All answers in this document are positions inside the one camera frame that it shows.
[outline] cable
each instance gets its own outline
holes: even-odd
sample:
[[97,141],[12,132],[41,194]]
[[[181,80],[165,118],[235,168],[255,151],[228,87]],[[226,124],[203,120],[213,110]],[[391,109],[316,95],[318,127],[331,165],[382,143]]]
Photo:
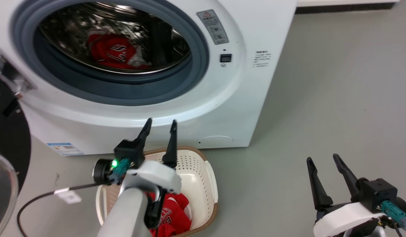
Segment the cable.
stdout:
[[399,228],[396,226],[396,222],[393,219],[390,219],[390,221],[392,222],[393,227],[395,228],[395,231],[398,234],[398,236],[402,237],[401,231],[399,231]]
[[44,198],[44,197],[47,197],[47,196],[50,196],[50,195],[55,195],[55,194],[58,194],[58,193],[61,193],[61,192],[67,192],[67,191],[70,191],[70,190],[77,190],[77,189],[85,189],[85,188],[95,187],[95,186],[99,186],[101,184],[108,184],[108,183],[112,183],[112,182],[113,182],[113,180],[110,180],[110,181],[105,182],[105,183],[91,183],[91,184],[79,185],[79,186],[74,186],[74,187],[65,188],[65,189],[58,189],[58,190],[55,190],[55,191],[52,191],[52,192],[44,193],[42,195],[39,195],[39,196],[31,199],[26,204],[24,204],[21,207],[21,209],[19,210],[19,212],[17,213],[17,225],[18,225],[18,228],[19,228],[21,234],[24,237],[28,237],[26,232],[24,232],[24,229],[21,226],[21,222],[20,222],[21,213],[26,209],[26,207],[28,205],[30,205],[34,201],[39,200],[39,199]]

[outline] white plastic basket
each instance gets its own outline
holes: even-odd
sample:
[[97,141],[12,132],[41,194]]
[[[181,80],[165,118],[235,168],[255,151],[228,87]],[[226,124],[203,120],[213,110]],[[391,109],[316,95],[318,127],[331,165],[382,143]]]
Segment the white plastic basket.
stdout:
[[[161,162],[166,149],[145,152],[146,159]],[[218,187],[212,166],[206,157],[190,146],[178,147],[176,172],[181,178],[181,192],[191,206],[191,229],[177,237],[196,234],[207,228],[218,212]],[[96,213],[101,225],[117,201],[120,186],[99,186],[96,192]]]

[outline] teal connector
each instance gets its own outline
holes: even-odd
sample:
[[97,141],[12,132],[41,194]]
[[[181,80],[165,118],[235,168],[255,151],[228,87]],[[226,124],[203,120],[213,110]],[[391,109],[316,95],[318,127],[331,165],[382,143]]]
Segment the teal connector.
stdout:
[[390,201],[383,201],[380,207],[380,210],[386,214],[386,216],[395,220],[398,225],[403,229],[406,230],[406,216],[405,212],[399,209]]
[[109,176],[109,179],[114,180],[114,183],[118,183],[129,168],[130,160],[126,158],[122,159],[112,170],[112,174]]
[[385,213],[386,216],[394,219],[396,222],[399,222],[402,218],[405,217],[405,212],[403,212],[390,201],[383,201],[380,210]]

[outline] warning label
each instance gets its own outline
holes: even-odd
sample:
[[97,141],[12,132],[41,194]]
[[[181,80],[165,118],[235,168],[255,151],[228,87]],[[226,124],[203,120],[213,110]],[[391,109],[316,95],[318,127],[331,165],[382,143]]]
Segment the warning label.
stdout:
[[215,44],[222,44],[229,42],[227,33],[222,26],[221,21],[213,10],[207,10],[204,12],[197,12],[197,16],[206,26],[206,29],[209,31],[212,36],[213,42]]
[[256,51],[254,56],[253,67],[263,67],[268,66],[270,60],[272,59],[272,54],[269,51]]

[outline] washing machine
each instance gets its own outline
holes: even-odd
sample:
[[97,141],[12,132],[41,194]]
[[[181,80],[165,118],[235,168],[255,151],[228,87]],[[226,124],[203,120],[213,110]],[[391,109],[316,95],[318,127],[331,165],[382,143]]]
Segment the washing machine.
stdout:
[[[146,150],[167,146],[174,119],[178,145],[245,147],[296,2],[0,1],[0,79],[61,155],[111,153],[148,118]],[[111,61],[122,43],[94,48],[107,37],[134,62]]]

